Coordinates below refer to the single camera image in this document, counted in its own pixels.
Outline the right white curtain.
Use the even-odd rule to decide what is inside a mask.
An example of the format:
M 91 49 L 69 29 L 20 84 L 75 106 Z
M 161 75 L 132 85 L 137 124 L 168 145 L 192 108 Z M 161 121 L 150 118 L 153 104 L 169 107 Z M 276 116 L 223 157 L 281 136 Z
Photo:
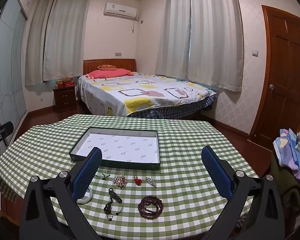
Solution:
M 240 92 L 243 66 L 238 0 L 164 0 L 157 75 Z

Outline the pink pearl flower brooch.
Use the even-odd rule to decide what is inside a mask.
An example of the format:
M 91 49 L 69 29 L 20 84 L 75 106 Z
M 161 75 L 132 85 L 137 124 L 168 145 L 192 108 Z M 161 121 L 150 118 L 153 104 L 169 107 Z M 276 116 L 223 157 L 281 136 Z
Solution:
M 120 173 L 118 176 L 115 176 L 113 179 L 113 184 L 115 184 L 119 188 L 124 188 L 127 185 L 127 179 L 124 173 Z

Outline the dark wooden nightstand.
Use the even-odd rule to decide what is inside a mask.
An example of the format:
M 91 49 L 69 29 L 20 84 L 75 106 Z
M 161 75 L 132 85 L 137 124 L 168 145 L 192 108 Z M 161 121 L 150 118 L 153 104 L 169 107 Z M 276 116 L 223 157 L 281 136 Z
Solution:
M 58 113 L 76 109 L 77 100 L 75 86 L 55 88 L 53 90 L 55 99 L 55 111 Z

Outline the black cord bead pendant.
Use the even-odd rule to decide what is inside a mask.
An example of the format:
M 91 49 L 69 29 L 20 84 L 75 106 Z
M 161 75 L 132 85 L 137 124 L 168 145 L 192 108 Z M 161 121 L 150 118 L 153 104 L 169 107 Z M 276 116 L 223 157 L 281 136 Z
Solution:
M 112 213 L 112 205 L 114 204 L 114 202 L 116 202 L 117 204 L 122 204 L 123 200 L 114 191 L 113 188 L 110 188 L 108 190 L 108 194 L 109 194 L 109 197 L 110 197 L 110 201 L 107 202 L 107 204 L 105 205 L 103 210 L 104 210 L 104 214 L 106 215 L 107 220 L 112 221 L 113 217 L 120 215 L 123 211 L 123 207 L 122 207 L 119 211 L 116 211 L 115 213 Z

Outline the bed with patterned sheet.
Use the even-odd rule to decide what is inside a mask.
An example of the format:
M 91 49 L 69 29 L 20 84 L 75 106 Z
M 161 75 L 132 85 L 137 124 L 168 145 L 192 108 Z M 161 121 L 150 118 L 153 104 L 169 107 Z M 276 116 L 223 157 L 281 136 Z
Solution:
M 181 119 L 214 102 L 216 91 L 190 81 L 133 72 L 77 81 L 77 96 L 93 115 Z

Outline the white curtain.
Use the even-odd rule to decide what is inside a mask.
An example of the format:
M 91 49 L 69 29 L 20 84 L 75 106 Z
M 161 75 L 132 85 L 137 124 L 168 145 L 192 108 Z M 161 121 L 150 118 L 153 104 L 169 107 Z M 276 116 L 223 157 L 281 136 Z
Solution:
M 38 0 L 27 38 L 26 86 L 83 74 L 89 4 L 90 0 Z
M 240 92 L 243 66 L 238 0 L 164 0 L 157 75 Z

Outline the red gift boxes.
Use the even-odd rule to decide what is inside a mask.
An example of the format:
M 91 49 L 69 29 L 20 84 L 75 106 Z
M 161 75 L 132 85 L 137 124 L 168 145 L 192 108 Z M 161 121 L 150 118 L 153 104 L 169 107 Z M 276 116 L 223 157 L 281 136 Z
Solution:
M 56 81 L 56 87 L 58 89 L 74 86 L 75 82 L 72 77 L 65 77 Z

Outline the white wall air conditioner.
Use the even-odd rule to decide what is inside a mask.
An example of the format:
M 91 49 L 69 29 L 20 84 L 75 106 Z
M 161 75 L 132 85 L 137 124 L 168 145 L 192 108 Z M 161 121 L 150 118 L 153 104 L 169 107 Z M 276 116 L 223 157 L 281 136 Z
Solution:
M 105 5 L 104 14 L 122 18 L 135 19 L 137 16 L 137 9 L 125 5 L 107 3 Z

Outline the glass sliding wardrobe door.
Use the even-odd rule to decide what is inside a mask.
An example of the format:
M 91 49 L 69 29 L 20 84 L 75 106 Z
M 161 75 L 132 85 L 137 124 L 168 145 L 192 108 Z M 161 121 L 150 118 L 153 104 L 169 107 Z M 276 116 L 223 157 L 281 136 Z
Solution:
M 18 128 L 26 113 L 21 80 L 21 46 L 26 18 L 18 0 L 7 0 L 0 12 L 0 125 Z

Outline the silver rhinestone leaf brooch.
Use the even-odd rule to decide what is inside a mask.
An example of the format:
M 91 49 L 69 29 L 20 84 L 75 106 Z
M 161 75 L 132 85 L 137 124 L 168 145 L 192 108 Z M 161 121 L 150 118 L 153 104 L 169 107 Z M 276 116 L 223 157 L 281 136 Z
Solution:
M 155 182 L 152 178 L 146 177 L 146 182 L 147 182 L 149 185 L 151 185 L 152 187 L 157 188 L 157 184 L 156 184 L 156 182 Z

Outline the single pearl silver brooch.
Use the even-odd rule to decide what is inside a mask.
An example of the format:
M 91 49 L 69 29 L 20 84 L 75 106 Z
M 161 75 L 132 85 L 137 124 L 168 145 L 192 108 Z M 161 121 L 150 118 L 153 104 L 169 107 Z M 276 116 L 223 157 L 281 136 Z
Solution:
M 108 173 L 102 173 L 102 180 L 107 180 L 110 177 Z

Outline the left white curtain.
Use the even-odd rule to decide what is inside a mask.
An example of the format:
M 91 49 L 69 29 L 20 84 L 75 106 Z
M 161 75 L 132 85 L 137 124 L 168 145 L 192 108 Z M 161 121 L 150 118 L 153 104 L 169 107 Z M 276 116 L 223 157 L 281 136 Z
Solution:
M 83 74 L 89 4 L 90 0 L 38 0 L 27 38 L 26 86 Z

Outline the pink pillow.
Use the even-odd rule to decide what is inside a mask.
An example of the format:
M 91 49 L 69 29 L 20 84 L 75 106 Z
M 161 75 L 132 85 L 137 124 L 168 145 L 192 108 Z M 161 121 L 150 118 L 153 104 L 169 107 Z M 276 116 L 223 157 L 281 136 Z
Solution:
M 107 79 L 112 77 L 133 76 L 130 70 L 118 68 L 113 70 L 95 70 L 85 76 L 89 79 Z

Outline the white jade bangle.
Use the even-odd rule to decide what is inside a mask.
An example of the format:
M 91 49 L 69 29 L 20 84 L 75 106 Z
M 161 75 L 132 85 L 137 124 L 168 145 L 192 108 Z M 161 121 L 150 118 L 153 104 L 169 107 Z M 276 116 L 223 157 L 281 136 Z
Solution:
M 79 205 L 88 204 L 92 200 L 92 197 L 93 197 L 93 191 L 92 191 L 91 187 L 88 187 L 84 196 L 82 198 L 78 199 L 76 203 Z

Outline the red gold charm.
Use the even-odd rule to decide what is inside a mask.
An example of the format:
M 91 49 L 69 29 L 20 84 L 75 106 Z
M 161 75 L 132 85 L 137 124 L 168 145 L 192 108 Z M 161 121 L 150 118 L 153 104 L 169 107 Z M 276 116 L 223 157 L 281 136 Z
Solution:
M 142 184 L 142 179 L 138 178 L 137 176 L 134 176 L 133 180 L 134 180 L 134 183 L 135 183 L 137 186 L 141 186 L 141 184 Z

